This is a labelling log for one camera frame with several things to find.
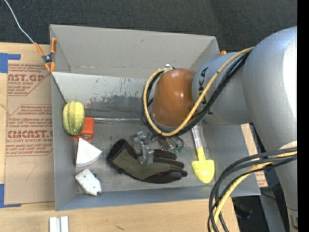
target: gourd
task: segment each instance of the gourd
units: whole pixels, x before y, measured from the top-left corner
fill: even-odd
[[[62,110],[64,130],[72,136],[78,135],[84,128],[84,105],[79,101],[68,102]]]

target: leather glove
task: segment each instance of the leather glove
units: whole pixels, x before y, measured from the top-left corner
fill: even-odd
[[[154,150],[154,160],[145,165],[138,160],[138,154],[125,140],[120,139],[111,148],[107,162],[118,173],[151,183],[169,183],[187,176],[184,164],[175,161],[177,156],[169,151]]]

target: blue tape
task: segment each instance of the blue tape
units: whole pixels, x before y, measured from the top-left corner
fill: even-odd
[[[0,209],[19,206],[21,206],[21,204],[4,205],[4,184],[0,184]]]
[[[20,54],[0,53],[0,73],[8,72],[9,60],[20,60]]]

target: orange block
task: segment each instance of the orange block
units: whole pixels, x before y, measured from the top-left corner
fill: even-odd
[[[95,130],[95,120],[92,117],[85,117],[84,119],[84,129],[82,132],[76,136],[74,136],[75,140],[79,140],[81,137],[82,139],[86,141],[92,141],[93,140],[93,134]]]

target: gray bin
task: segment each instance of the gray bin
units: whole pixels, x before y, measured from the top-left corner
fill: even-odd
[[[57,39],[56,70],[52,73],[56,210],[209,198],[220,173],[248,155],[240,125],[203,124],[201,140],[204,145],[207,142],[215,161],[211,183],[200,182],[193,173],[191,162],[197,157],[190,132],[182,136],[185,147],[177,153],[188,172],[180,181],[144,183],[116,173],[106,162],[116,141],[125,138],[130,142],[133,134],[147,131],[140,121],[141,96],[151,74],[166,64],[196,71],[206,60],[219,56],[215,37],[61,25],[51,25],[50,36]],[[71,100],[82,102],[85,115],[96,118],[91,144],[102,154],[86,168],[101,182],[98,196],[85,194],[75,180],[85,168],[75,167],[77,141],[62,127],[62,109]],[[232,196],[259,194],[252,174]]]

